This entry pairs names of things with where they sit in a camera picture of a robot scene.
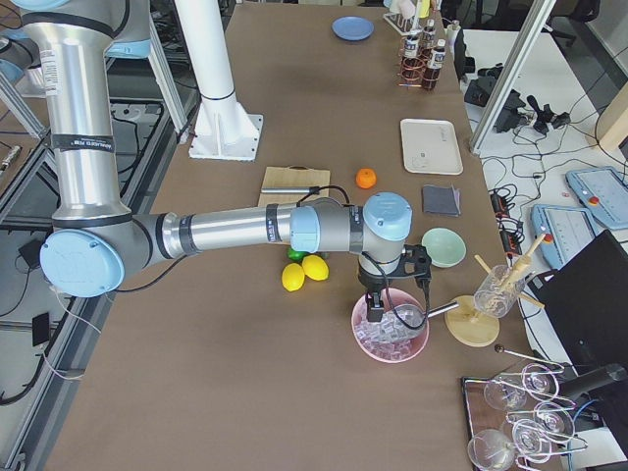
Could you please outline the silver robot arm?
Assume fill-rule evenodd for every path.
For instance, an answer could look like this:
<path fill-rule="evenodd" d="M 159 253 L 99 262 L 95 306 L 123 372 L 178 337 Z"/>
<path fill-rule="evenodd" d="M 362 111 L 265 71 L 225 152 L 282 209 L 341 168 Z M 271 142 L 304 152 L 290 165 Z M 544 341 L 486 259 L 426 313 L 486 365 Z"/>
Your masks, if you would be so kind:
<path fill-rule="evenodd" d="M 392 280 L 412 278 L 428 287 L 427 251 L 406 241 L 411 207 L 392 192 L 362 206 L 321 197 L 184 217 L 134 215 L 120 196 L 105 61 L 150 54 L 149 4 L 23 1 L 19 7 L 24 31 L 39 50 L 57 167 L 60 204 L 40 265 L 58 290 L 98 296 L 164 260 L 261 243 L 355 254 L 372 322 L 393 306 Z"/>

